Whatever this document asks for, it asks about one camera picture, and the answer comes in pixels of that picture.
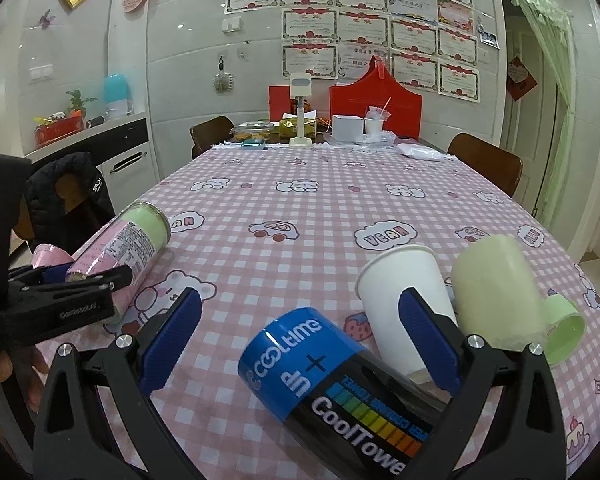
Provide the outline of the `person's hand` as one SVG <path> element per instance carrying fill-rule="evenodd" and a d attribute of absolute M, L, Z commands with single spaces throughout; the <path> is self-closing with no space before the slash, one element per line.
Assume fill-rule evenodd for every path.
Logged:
<path fill-rule="evenodd" d="M 47 375 L 50 371 L 44 356 L 34 347 L 31 351 L 30 363 L 32 366 L 31 378 L 28 380 L 28 388 L 26 393 L 26 401 L 28 407 L 38 412 L 42 401 L 44 382 L 42 376 Z M 6 352 L 0 353 L 0 383 L 4 382 L 12 374 L 12 360 Z"/>

